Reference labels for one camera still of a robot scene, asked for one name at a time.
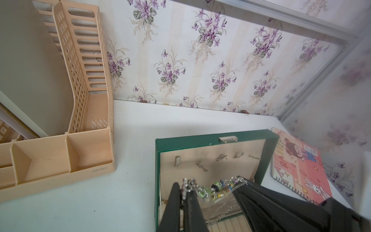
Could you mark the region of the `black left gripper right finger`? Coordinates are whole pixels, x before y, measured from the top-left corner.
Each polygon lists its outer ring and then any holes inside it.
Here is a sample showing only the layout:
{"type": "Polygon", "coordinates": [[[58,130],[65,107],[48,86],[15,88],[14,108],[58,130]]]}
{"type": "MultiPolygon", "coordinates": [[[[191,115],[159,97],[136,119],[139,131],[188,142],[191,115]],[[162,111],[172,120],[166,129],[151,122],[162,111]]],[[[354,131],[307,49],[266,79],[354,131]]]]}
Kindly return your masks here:
{"type": "Polygon", "coordinates": [[[187,192],[184,200],[183,231],[209,232],[194,190],[187,192]]]}

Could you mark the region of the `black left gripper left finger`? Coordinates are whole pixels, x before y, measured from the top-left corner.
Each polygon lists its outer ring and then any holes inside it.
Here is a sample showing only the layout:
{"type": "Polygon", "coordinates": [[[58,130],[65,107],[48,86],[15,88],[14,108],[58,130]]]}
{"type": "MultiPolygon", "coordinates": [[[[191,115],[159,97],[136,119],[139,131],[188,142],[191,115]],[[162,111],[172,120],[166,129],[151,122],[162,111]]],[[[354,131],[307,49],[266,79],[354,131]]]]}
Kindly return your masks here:
{"type": "Polygon", "coordinates": [[[157,229],[158,232],[180,232],[180,208],[180,186],[175,182],[172,186],[162,220],[157,229]]]}

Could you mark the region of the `green jewelry box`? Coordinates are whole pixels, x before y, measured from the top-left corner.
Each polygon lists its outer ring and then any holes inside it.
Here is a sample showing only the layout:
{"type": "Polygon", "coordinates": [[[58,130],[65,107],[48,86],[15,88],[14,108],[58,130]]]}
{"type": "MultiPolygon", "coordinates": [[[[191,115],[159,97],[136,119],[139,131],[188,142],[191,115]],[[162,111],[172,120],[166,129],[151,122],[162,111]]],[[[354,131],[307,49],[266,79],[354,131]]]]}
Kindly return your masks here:
{"type": "Polygon", "coordinates": [[[261,184],[279,136],[251,130],[155,140],[155,227],[158,228],[175,182],[194,178],[210,187],[242,176],[261,184]]]}

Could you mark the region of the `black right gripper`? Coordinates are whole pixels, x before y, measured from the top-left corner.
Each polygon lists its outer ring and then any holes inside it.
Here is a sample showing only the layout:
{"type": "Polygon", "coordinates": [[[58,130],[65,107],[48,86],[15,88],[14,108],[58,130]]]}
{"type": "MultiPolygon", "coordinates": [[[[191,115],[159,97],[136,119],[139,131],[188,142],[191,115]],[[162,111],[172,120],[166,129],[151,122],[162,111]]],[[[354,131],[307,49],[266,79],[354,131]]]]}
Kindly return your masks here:
{"type": "Polygon", "coordinates": [[[253,232],[370,232],[371,222],[334,198],[320,204],[284,195],[241,176],[233,196],[253,232]]]}

